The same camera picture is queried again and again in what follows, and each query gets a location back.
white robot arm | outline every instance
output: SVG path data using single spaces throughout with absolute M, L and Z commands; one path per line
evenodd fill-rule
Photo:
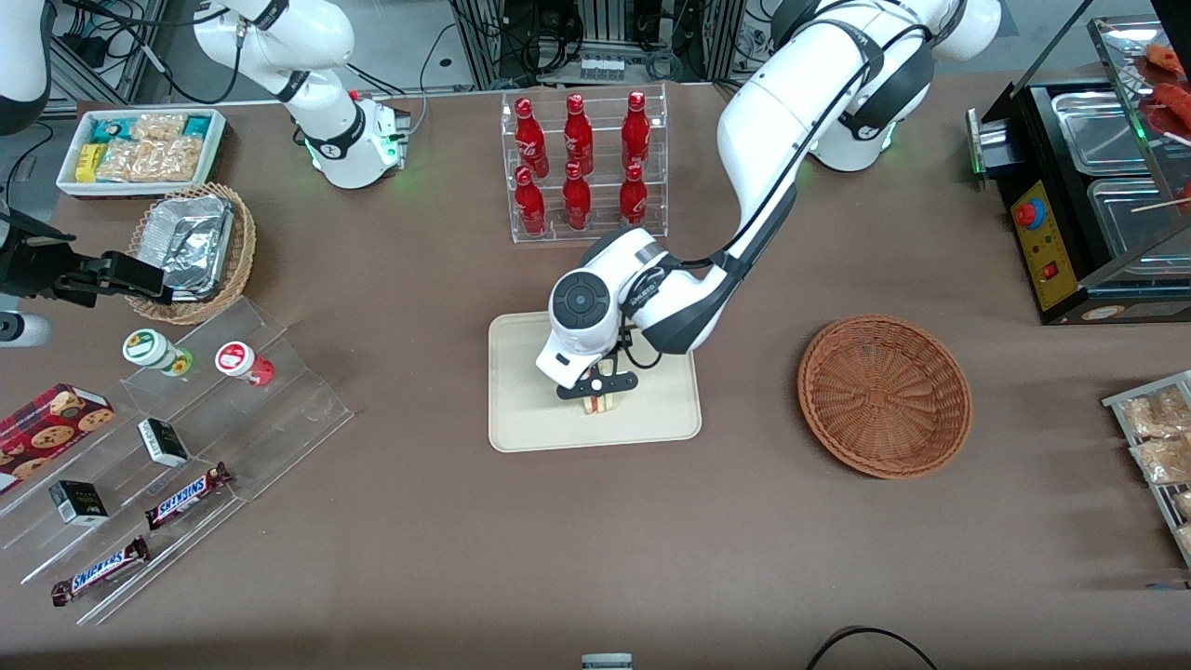
M 838 169 L 872 164 L 888 125 L 925 95 L 931 49 L 971 57 L 1000 21 L 996 0 L 790 2 L 774 13 L 780 49 L 719 118 L 719 157 L 741 206 L 735 236 L 693 262 L 642 228 L 596 242 L 550 294 L 551 332 L 537 367 L 563 389 L 617 346 L 624 319 L 660 353 L 701 345 L 793 207 L 807 150 Z M 701 278 L 691 273 L 703 267 Z
M 204 4 L 194 25 L 211 60 L 237 68 L 278 98 L 306 136 L 314 167 L 341 188 L 361 188 L 400 163 L 406 136 L 391 107 L 354 100 L 331 68 L 355 48 L 351 23 L 325 0 Z

acrylic bottle rack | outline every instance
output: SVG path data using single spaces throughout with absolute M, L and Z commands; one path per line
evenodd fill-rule
M 177 342 L 194 356 L 183 377 L 142 369 L 121 381 L 105 394 L 117 419 L 98 438 L 0 499 L 0 555 L 21 584 L 44 591 L 46 608 L 52 607 L 55 583 L 144 536 L 149 563 L 118 572 L 61 608 L 79 625 L 104 621 L 351 419 L 335 392 L 282 338 L 283 331 L 251 300 L 238 299 Z M 214 369 L 216 351 L 232 340 L 273 362 L 272 382 L 250 387 Z M 167 468 L 149 459 L 137 432 L 148 417 L 174 426 L 191 455 L 186 465 Z M 235 480 L 150 533 L 144 512 L 219 462 Z M 58 480 L 94 484 L 110 518 L 92 528 L 63 524 L 48 493 Z
M 669 199 L 667 183 L 669 164 L 667 151 L 667 99 L 666 87 L 650 86 L 599 86 L 569 89 L 531 89 L 505 93 L 501 104 L 500 139 L 504 149 L 505 189 L 509 192 L 509 221 L 513 242 L 566 242 L 598 239 L 604 233 L 618 230 L 621 225 L 621 184 L 624 182 L 624 165 L 621 159 L 621 125 L 628 111 L 629 93 L 646 94 L 646 115 L 649 117 L 649 157 L 646 161 L 642 181 L 649 192 L 646 200 L 646 219 L 642 227 L 657 237 L 669 232 Z M 562 129 L 567 124 L 567 95 L 580 93 L 584 107 L 592 123 L 594 138 L 594 170 L 586 176 L 592 190 L 591 224 L 586 230 L 573 230 L 566 221 L 562 201 L 562 184 L 567 151 Z M 517 152 L 517 114 L 513 102 L 529 98 L 534 102 L 534 115 L 545 133 L 545 154 L 550 171 L 536 180 L 545 199 L 545 234 L 530 237 L 525 233 L 513 192 L 517 183 L 513 170 L 520 164 Z

wicker basket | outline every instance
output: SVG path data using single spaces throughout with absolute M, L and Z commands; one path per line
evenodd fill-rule
M 798 402 L 829 452 L 885 480 L 941 469 L 972 427 L 972 394 L 952 355 L 921 327 L 881 314 L 816 334 L 798 368 Z
M 174 302 L 162 305 L 143 298 L 127 298 L 129 303 L 137 313 L 145 318 L 164 320 L 175 325 L 193 325 L 216 315 L 227 308 L 248 283 L 248 275 L 252 270 L 252 252 L 256 251 L 256 224 L 252 221 L 252 212 L 244 206 L 244 200 L 235 190 L 219 183 L 204 183 L 194 188 L 187 188 L 172 193 L 170 199 L 197 198 L 199 195 L 219 195 L 226 198 L 236 206 L 236 217 L 232 220 L 232 237 L 227 243 L 227 258 L 224 261 L 223 281 L 219 292 L 214 298 L 204 302 Z M 141 217 L 141 224 L 132 233 L 132 243 L 129 244 L 129 255 L 136 256 L 141 248 L 141 236 L 144 234 L 145 220 L 149 212 Z

red switch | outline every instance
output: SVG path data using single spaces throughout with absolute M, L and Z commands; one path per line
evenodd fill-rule
M 1037 208 L 1035 208 L 1034 205 L 1030 202 L 1023 202 L 1014 209 L 1014 221 L 1022 227 L 1027 227 L 1034 223 L 1037 213 Z

red bottle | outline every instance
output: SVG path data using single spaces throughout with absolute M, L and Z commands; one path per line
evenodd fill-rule
M 517 152 L 522 164 L 534 169 L 538 179 L 550 174 L 550 161 L 545 157 L 545 133 L 542 124 L 534 118 L 534 104 L 529 98 L 518 98 L 513 104 L 517 109 Z
M 621 184 L 621 223 L 641 225 L 646 219 L 647 196 L 649 190 L 641 181 L 641 163 L 629 163 L 624 170 L 624 183 Z
M 545 200 L 542 199 L 542 190 L 534 183 L 534 173 L 528 165 L 517 165 L 515 174 L 517 190 L 513 192 L 513 199 L 517 201 L 522 226 L 525 234 L 541 237 L 545 234 Z
M 634 161 L 642 165 L 649 159 L 649 117 L 646 115 L 646 94 L 629 93 L 629 113 L 621 126 L 621 162 L 628 169 Z
M 584 96 L 578 93 L 567 95 L 567 125 L 562 129 L 567 142 L 567 159 L 578 161 L 584 174 L 596 169 L 596 148 L 592 140 L 592 121 L 584 112 Z
M 592 189 L 584 179 L 578 161 L 567 163 L 567 182 L 562 184 L 562 199 L 567 202 L 567 225 L 574 230 L 587 230 L 592 213 Z

